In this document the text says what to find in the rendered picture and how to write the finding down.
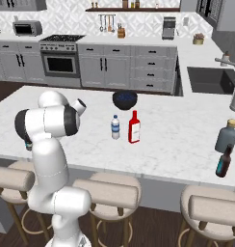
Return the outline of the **red glass bottle white label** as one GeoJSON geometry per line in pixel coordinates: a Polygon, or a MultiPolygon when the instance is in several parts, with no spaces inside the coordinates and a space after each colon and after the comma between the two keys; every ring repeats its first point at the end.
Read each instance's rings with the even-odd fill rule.
{"type": "Polygon", "coordinates": [[[140,141],[140,128],[141,128],[141,122],[137,118],[137,111],[134,110],[132,119],[129,121],[129,128],[128,128],[128,141],[131,144],[140,141]]]}

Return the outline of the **grey base cupboard run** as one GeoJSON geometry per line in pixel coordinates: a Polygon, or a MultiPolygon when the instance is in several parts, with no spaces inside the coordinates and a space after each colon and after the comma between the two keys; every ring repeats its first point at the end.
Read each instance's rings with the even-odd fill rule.
{"type": "Polygon", "coordinates": [[[175,46],[80,43],[78,51],[84,87],[174,92],[175,46]]]}
{"type": "Polygon", "coordinates": [[[8,81],[46,83],[38,42],[0,41],[0,60],[8,81]]]}

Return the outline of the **beige round bar stool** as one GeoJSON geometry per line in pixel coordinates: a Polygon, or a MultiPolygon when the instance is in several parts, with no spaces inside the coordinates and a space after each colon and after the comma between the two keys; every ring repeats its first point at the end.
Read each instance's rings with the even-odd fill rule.
{"type": "Polygon", "coordinates": [[[206,247],[233,247],[235,240],[235,192],[187,185],[180,196],[183,217],[178,247],[194,247],[198,234],[207,239],[206,247]]]}
{"type": "Polygon", "coordinates": [[[50,239],[49,230],[52,226],[46,226],[41,213],[37,213],[41,230],[31,232],[26,229],[24,221],[30,208],[19,218],[14,206],[26,205],[28,194],[32,187],[37,183],[34,164],[28,161],[15,161],[8,167],[0,166],[0,198],[3,199],[13,217],[17,229],[25,244],[28,244],[27,233],[32,235],[44,234],[45,241],[50,239]]]}
{"type": "Polygon", "coordinates": [[[142,187],[134,177],[95,173],[88,179],[77,179],[74,187],[91,194],[91,232],[93,247],[107,247],[101,242],[99,227],[106,232],[108,223],[123,222],[123,244],[128,247],[133,236],[132,214],[141,201],[142,187]]]}

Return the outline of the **steel oven with hob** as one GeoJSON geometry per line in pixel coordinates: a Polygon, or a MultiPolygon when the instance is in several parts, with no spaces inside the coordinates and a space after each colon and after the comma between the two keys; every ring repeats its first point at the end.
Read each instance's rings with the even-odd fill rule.
{"type": "Polygon", "coordinates": [[[39,41],[46,83],[55,87],[81,87],[77,42],[84,35],[51,35],[39,41]]]}

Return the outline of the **wooden knife block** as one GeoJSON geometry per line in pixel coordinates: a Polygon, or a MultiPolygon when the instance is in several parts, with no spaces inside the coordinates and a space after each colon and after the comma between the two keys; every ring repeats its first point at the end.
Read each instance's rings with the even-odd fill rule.
{"type": "Polygon", "coordinates": [[[117,37],[119,39],[125,38],[125,29],[121,26],[121,23],[117,24],[117,37]]]}

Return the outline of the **dark grey sink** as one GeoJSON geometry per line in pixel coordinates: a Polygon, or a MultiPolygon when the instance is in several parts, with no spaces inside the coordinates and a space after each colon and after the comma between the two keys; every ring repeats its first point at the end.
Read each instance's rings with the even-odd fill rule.
{"type": "Polygon", "coordinates": [[[187,67],[194,93],[232,95],[235,88],[233,69],[187,67]]]}

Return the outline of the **grey coffee machine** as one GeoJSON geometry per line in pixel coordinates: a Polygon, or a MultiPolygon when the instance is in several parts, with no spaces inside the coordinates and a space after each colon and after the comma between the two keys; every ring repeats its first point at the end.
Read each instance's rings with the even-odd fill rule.
{"type": "Polygon", "coordinates": [[[173,40],[174,39],[174,29],[175,29],[176,18],[173,16],[165,16],[163,22],[163,40],[173,40]]]}

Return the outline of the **grey bottle tan cap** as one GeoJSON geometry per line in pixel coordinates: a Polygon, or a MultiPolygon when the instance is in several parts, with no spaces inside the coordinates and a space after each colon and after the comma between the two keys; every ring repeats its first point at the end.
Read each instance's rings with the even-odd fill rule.
{"type": "Polygon", "coordinates": [[[235,145],[235,120],[229,119],[218,135],[215,150],[224,153],[228,145],[235,145]]]}

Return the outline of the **dark brown bottle teal label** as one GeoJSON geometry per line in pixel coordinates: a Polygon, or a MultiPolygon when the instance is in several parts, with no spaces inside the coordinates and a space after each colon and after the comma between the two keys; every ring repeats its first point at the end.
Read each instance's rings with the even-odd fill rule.
{"type": "Polygon", "coordinates": [[[233,146],[231,144],[228,144],[223,155],[220,157],[216,169],[216,175],[220,178],[224,178],[227,173],[231,161],[230,154],[232,153],[232,150],[233,150],[233,146]]]}

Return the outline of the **potted plant in beige pot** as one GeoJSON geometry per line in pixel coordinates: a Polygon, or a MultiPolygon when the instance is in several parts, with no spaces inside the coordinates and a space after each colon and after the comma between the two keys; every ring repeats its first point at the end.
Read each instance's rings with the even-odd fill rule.
{"type": "Polygon", "coordinates": [[[202,33],[195,34],[193,37],[193,44],[203,44],[204,43],[204,35],[202,33]]]}

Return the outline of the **white soap dispenser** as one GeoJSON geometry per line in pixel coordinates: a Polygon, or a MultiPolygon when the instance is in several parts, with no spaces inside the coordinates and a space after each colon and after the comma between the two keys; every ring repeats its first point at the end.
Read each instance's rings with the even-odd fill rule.
{"type": "Polygon", "coordinates": [[[222,55],[221,66],[227,67],[227,62],[229,62],[229,53],[228,51],[225,51],[222,55]]]}

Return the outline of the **grey toaster oven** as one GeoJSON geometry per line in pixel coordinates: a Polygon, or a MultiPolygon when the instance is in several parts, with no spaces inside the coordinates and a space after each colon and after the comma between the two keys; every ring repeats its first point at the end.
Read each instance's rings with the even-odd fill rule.
{"type": "Polygon", "coordinates": [[[18,20],[13,22],[13,31],[20,37],[36,37],[42,34],[42,26],[38,20],[18,20]]]}

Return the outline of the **rail with hanging tools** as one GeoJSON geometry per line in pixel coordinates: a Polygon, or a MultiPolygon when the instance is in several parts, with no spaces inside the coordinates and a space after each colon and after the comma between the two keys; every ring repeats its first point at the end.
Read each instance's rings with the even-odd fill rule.
{"type": "Polygon", "coordinates": [[[100,14],[99,15],[99,31],[100,32],[115,32],[115,15],[114,14],[100,14]]]}

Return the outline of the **dark wooden wall shelf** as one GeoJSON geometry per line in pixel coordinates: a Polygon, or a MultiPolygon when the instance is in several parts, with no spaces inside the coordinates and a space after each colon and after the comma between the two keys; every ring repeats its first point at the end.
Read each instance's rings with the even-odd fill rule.
{"type": "Polygon", "coordinates": [[[179,13],[180,8],[89,8],[86,12],[159,12],[159,13],[179,13]]]}

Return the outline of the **grey wall cupboard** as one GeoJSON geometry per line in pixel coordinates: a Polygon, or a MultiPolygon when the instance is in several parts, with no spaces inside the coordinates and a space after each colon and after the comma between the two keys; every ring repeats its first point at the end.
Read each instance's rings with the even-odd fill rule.
{"type": "Polygon", "coordinates": [[[0,0],[0,12],[39,12],[46,9],[46,0],[0,0]]]}

